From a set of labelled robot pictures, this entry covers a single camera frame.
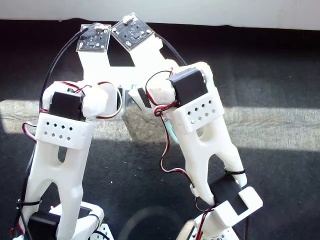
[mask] wire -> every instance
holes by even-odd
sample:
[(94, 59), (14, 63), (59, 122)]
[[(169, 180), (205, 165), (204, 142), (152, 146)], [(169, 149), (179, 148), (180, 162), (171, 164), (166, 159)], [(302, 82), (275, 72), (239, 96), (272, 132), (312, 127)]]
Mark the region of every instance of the wire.
[(168, 42), (164, 37), (160, 36), (159, 34), (155, 33), (154, 34), (156, 37), (160, 38), (161, 41), (163, 42), (164, 45), (166, 45), (168, 47), (168, 49), (170, 49), (170, 51), (175, 55), (175, 57), (179, 60), (179, 62), (183, 65), (183, 66), (187, 66), (188, 64), (186, 63), (186, 61), (180, 56), (180, 54), (178, 53), (178, 51), (170, 44), (170, 42)]
[(21, 217), (21, 220), (22, 220), (24, 229), (25, 229), (24, 235), (27, 234), (28, 237), (29, 237), (29, 239), (30, 239), (30, 240), (33, 240), (33, 239), (32, 239), (32, 236), (31, 236), (31, 233), (30, 233), (30, 231), (29, 231), (28, 225), (27, 225), (27, 223), (26, 223), (24, 214), (23, 214), (23, 212), (22, 212), (22, 207), (21, 207), (21, 205), (18, 205), (18, 210), (19, 210), (19, 214), (20, 214), (20, 217)]
[(78, 94), (78, 93), (80, 93), (80, 92), (83, 92), (83, 89), (84, 89), (85, 87), (90, 87), (90, 88), (92, 88), (91, 85), (84, 85), (83, 87), (81, 87), (81, 88), (79, 88), (77, 91), (75, 91), (75, 93)]
[(165, 148), (164, 148), (164, 151), (163, 151), (163, 153), (162, 153), (162, 155), (161, 155), (161, 158), (160, 158), (160, 168), (161, 168), (161, 170), (162, 170), (163, 172), (165, 172), (165, 173), (179, 172), (179, 173), (184, 174), (184, 175), (188, 178), (188, 180), (189, 180), (189, 182), (191, 183), (191, 185), (194, 186), (193, 183), (192, 183), (192, 180), (191, 180), (191, 178), (190, 178), (190, 176), (189, 176), (189, 174), (187, 173), (186, 170), (184, 170), (184, 169), (182, 169), (182, 168), (179, 168), (179, 167), (176, 167), (176, 168), (173, 168), (173, 169), (170, 169), (170, 170), (167, 170), (167, 169), (164, 168), (164, 166), (163, 166), (163, 160), (164, 160), (164, 157), (165, 157), (165, 155), (168, 153), (169, 148), (170, 148), (170, 138), (169, 138), (169, 133), (168, 133), (168, 130), (167, 130), (167, 128), (166, 128), (165, 121), (164, 121), (162, 115), (160, 116), (160, 118), (161, 118), (161, 121), (162, 121), (163, 126), (164, 126), (165, 139), (166, 139)]
[(88, 216), (94, 216), (94, 217), (96, 217), (96, 219), (98, 219), (98, 226), (96, 226), (95, 231), (98, 230), (98, 228), (100, 227), (100, 218), (96, 214), (93, 214), (93, 213), (89, 214)]
[[(31, 166), (32, 166), (32, 163), (33, 163), (33, 160), (34, 160), (34, 156), (35, 156), (35, 151), (36, 151), (36, 145), (34, 145), (33, 147), (33, 151), (32, 151), (32, 154), (31, 154), (31, 157), (30, 157), (30, 160), (28, 162), (28, 165), (26, 167), (26, 174), (25, 174), (25, 178), (24, 178), (24, 181), (23, 181), (23, 186), (22, 186), (22, 193), (21, 193), (21, 200), (24, 201), (25, 198), (26, 198), (26, 192), (27, 192), (27, 185), (28, 185), (28, 179), (29, 179), (29, 176), (30, 176), (30, 172), (31, 172)], [(16, 214), (16, 217), (15, 217), (15, 221), (14, 221), (14, 227), (13, 227), (13, 233), (16, 231), (16, 228), (19, 228), (20, 232), (23, 234), (23, 231), (19, 225), (19, 218), (20, 218), (20, 211), (18, 209), (17, 211), (17, 214)]]
[(205, 222), (205, 218), (207, 216), (208, 212), (204, 212), (202, 214), (202, 217), (201, 217), (201, 222), (200, 222), (200, 225), (199, 225), (199, 228), (198, 228), (198, 231), (196, 233), (196, 237), (195, 237), (195, 240), (200, 240), (202, 235), (203, 235), (203, 232), (202, 232), (202, 226), (204, 225), (204, 222)]
[(195, 208), (199, 211), (199, 212), (202, 212), (202, 213), (209, 213), (209, 212), (212, 212), (214, 209), (215, 209), (215, 207), (217, 206), (217, 204), (215, 203), (213, 206), (211, 206), (211, 207), (208, 207), (206, 210), (202, 210), (202, 209), (200, 209), (199, 207), (198, 207), (198, 197), (195, 197), (195, 199), (194, 199), (194, 206), (195, 206)]
[(118, 96), (119, 96), (119, 99), (120, 99), (120, 105), (119, 105), (118, 109), (115, 111), (115, 113), (113, 113), (111, 115), (107, 115), (107, 116), (97, 116), (96, 118), (97, 119), (111, 119), (111, 118), (115, 117), (122, 109), (123, 100), (122, 100), (121, 92), (120, 92), (119, 88), (117, 88), (113, 83), (111, 83), (109, 81), (98, 82), (98, 85), (102, 85), (102, 84), (111, 84), (117, 89)]
[(72, 38), (70, 38), (70, 40), (60, 49), (60, 51), (57, 53), (57, 55), (55, 56), (55, 58), (53, 59), (53, 62), (51, 63), (51, 66), (44, 78), (44, 83), (42, 86), (42, 90), (41, 90), (41, 94), (40, 94), (40, 100), (39, 100), (39, 110), (42, 109), (43, 107), (43, 96), (44, 96), (44, 92), (46, 90), (47, 84), (48, 84), (48, 80), (51, 77), (52, 72), (54, 71), (57, 63), (59, 62), (61, 56), (65, 53), (65, 51), (71, 46), (71, 44), (73, 44), (82, 34), (84, 34), (86, 31), (88, 31), (90, 28), (95, 27), (97, 25), (99, 25), (100, 23), (96, 22), (93, 23), (89, 26), (87, 26), (86, 28), (83, 28), (82, 30), (78, 31)]
[(29, 126), (34, 127), (34, 128), (37, 127), (37, 125), (34, 125), (34, 124), (32, 124), (32, 123), (30, 123), (30, 122), (28, 122), (28, 121), (27, 121), (27, 122), (24, 122), (24, 123), (22, 124), (22, 130), (23, 130), (24, 134), (27, 135), (29, 138), (31, 138), (31, 139), (36, 143), (36, 142), (37, 142), (36, 137), (35, 137), (34, 135), (32, 135), (32, 134), (28, 131), (26, 125), (29, 125)]
[(169, 71), (169, 70), (162, 70), (162, 71), (158, 71), (156, 72), (155, 74), (153, 74), (145, 83), (145, 93), (146, 95), (148, 96), (148, 98), (150, 99), (150, 102), (155, 105), (155, 106), (158, 106), (158, 104), (155, 102), (154, 98), (150, 95), (150, 93), (147, 91), (147, 84), (148, 82), (156, 75), (160, 74), (160, 73), (169, 73), (169, 77), (171, 76), (171, 73), (172, 73), (172, 70)]
[(244, 240), (248, 240), (248, 232), (249, 232), (249, 216), (247, 216), (245, 220)]
[(106, 240), (110, 240), (110, 238), (107, 235), (105, 235), (103, 232), (101, 232), (101, 231), (95, 230), (93, 233), (101, 235)]

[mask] white 3d-printed part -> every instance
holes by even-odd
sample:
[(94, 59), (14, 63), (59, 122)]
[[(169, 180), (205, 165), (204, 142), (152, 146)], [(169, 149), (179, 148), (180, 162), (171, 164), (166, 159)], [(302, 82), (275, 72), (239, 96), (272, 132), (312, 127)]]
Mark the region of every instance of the white 3d-printed part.
[(40, 113), (35, 138), (70, 149), (82, 149), (91, 142), (94, 124)]

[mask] black wire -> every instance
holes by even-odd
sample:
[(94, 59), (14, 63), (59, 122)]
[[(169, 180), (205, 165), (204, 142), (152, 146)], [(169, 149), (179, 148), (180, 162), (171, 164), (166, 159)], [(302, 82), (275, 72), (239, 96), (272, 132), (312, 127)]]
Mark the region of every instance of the black wire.
[(89, 214), (88, 216), (94, 216), (94, 217), (96, 217), (96, 219), (98, 219), (98, 226), (96, 226), (96, 228), (95, 228), (95, 231), (97, 231), (99, 226), (100, 226), (100, 218), (97, 215), (93, 214), (93, 213)]
[(213, 206), (207, 208), (206, 210), (203, 210), (203, 209), (199, 208), (199, 206), (198, 206), (198, 199), (199, 199), (199, 197), (196, 197), (194, 199), (194, 206), (201, 213), (212, 212), (215, 209), (215, 207), (217, 206), (217, 204), (215, 203)]
[(95, 230), (93, 233), (101, 235), (106, 240), (110, 240), (110, 238), (107, 235), (105, 235), (103, 232), (101, 232), (101, 231)]
[(246, 219), (245, 219), (244, 238), (241, 237), (241, 235), (240, 235), (235, 229), (233, 229), (233, 231), (235, 232), (236, 236), (237, 236), (240, 240), (248, 240), (249, 216), (247, 216)]
[(154, 105), (156, 105), (156, 106), (157, 106), (158, 104), (157, 104), (156, 102), (153, 102), (153, 101), (149, 98), (148, 91), (147, 91), (147, 85), (148, 85), (149, 81), (150, 81), (155, 75), (158, 75), (158, 74), (160, 74), (160, 73), (169, 73), (169, 77), (170, 77), (172, 71), (162, 70), (162, 71), (156, 72), (155, 74), (153, 74), (153, 75), (146, 81), (145, 87), (144, 87), (144, 91), (145, 91), (146, 96), (147, 96), (148, 99), (152, 102), (152, 104), (154, 104)]
[[(35, 156), (35, 150), (36, 150), (36, 145), (34, 145), (33, 147), (33, 151), (30, 157), (30, 160), (28, 162), (28, 165), (26, 167), (26, 173), (25, 173), (25, 178), (23, 181), (23, 186), (22, 186), (22, 192), (21, 192), (21, 201), (25, 201), (26, 198), (26, 191), (27, 191), (27, 185), (28, 185), (28, 180), (29, 180), (29, 176), (30, 176), (30, 172), (31, 172), (31, 166), (34, 160), (34, 156)], [(15, 217), (15, 221), (14, 221), (14, 225), (13, 225), (13, 233), (15, 233), (15, 230), (19, 224), (19, 218), (21, 216), (20, 210), (18, 209), (17, 213), (16, 213), (16, 217)]]
[(180, 56), (180, 54), (178, 53), (178, 51), (170, 44), (170, 42), (168, 42), (164, 37), (160, 36), (160, 35), (157, 34), (157, 33), (155, 33), (154, 35), (162, 40), (163, 44), (166, 45), (166, 46), (168, 47), (168, 49), (170, 49), (170, 51), (175, 55), (175, 57), (179, 60), (179, 62), (180, 62), (183, 66), (187, 66), (187, 65), (188, 65), (188, 64), (186, 63), (186, 61)]
[(59, 62), (61, 56), (71, 46), (71, 44), (74, 43), (74, 41), (77, 40), (82, 34), (84, 34), (86, 31), (88, 31), (88, 29), (89, 29), (89, 27), (86, 27), (86, 28), (78, 31), (72, 38), (70, 38), (70, 40), (60, 49), (58, 54), (55, 56), (53, 62), (51, 63), (51, 66), (45, 76), (45, 79), (44, 79), (43, 87), (42, 87), (41, 94), (40, 94), (39, 109), (42, 109), (42, 106), (43, 106), (42, 99), (44, 96), (44, 92), (46, 90), (48, 80), (56, 67), (56, 64)]
[(247, 216), (245, 220), (244, 240), (248, 240), (248, 231), (249, 231), (249, 216)]
[(27, 234), (28, 237), (29, 237), (29, 240), (33, 240), (33, 239), (32, 239), (32, 236), (31, 236), (31, 234), (30, 234), (28, 225), (27, 225), (27, 223), (26, 223), (24, 214), (22, 213), (22, 206), (21, 206), (21, 205), (18, 205), (18, 209), (19, 209), (19, 214), (20, 214), (20, 216), (21, 216), (21, 220), (22, 220), (22, 223), (23, 223), (23, 226), (24, 226), (24, 229), (25, 229), (24, 236), (26, 236), (26, 234)]

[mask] black cable tie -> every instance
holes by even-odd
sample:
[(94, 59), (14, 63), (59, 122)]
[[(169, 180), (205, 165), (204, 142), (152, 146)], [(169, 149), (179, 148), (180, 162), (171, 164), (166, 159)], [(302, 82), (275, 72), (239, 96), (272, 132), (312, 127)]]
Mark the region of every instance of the black cable tie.
[(42, 197), (39, 201), (32, 201), (32, 202), (25, 202), (18, 199), (18, 201), (16, 201), (16, 204), (18, 206), (35, 206), (35, 205), (39, 205), (42, 202), (42, 200), (43, 200)]
[(246, 170), (243, 169), (242, 171), (228, 171), (227, 169), (224, 169), (226, 174), (230, 174), (230, 175), (240, 175), (240, 174), (244, 174), (246, 173)]

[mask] dark carpet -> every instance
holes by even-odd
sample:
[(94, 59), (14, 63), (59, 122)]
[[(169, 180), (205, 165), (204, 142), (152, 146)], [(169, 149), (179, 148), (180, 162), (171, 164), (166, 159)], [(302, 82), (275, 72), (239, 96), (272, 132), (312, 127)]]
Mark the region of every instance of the dark carpet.
[[(11, 108), (6, 105), (7, 100), (18, 101), (17, 104), (38, 100), (51, 61), (82, 23), (86, 21), (0, 21), (0, 104), (4, 103), (0, 110)], [(281, 147), (239, 147), (248, 184), (264, 202), (263, 208), (251, 217), (248, 239), (320, 239), (320, 32), (170, 24), (151, 27), (171, 42), (188, 63), (204, 61), (211, 66), (225, 107), (235, 111), (252, 108), (267, 109), (266, 113), (268, 109), (288, 112), (281, 126), (268, 115), (253, 113), (260, 116), (261, 128), (251, 131), (249, 137), (254, 142), (263, 139), (266, 146), (276, 141), (275, 145)], [(174, 58), (167, 49), (163, 54)], [(113, 39), (109, 58), (113, 66), (132, 65), (129, 55)], [(73, 46), (61, 59), (52, 81), (81, 79), (82, 67)], [(4, 127), (5, 121), (12, 120), (13, 125), (20, 126), (29, 120), (17, 117), (16, 107), (6, 109), (5, 114), (0, 111), (1, 239), (9, 239), (15, 202), (33, 149), (32, 141), (22, 131), (12, 133)], [(182, 175), (160, 171), (158, 157), (164, 142), (157, 141), (157, 135), (148, 139), (150, 136), (144, 135), (143, 130), (137, 130), (134, 123), (139, 118), (126, 114), (123, 120), (128, 131), (140, 131), (140, 137), (131, 134), (133, 140), (92, 141), (83, 200), (104, 209), (115, 238), (129, 218), (147, 208), (152, 214), (135, 226), (129, 239), (175, 239), (183, 224), (198, 215), (188, 181)], [(246, 129), (254, 124), (238, 122), (232, 126), (227, 121), (232, 139), (248, 137)], [(114, 131), (105, 129), (105, 135)], [(295, 133), (295, 138), (286, 132)], [(166, 161), (168, 168), (184, 166), (178, 145), (173, 145)], [(224, 173), (223, 165), (214, 157), (209, 169), (209, 181)], [(41, 208), (48, 210), (58, 203), (57, 189), (51, 186)], [(236, 229), (243, 232), (244, 223)]]

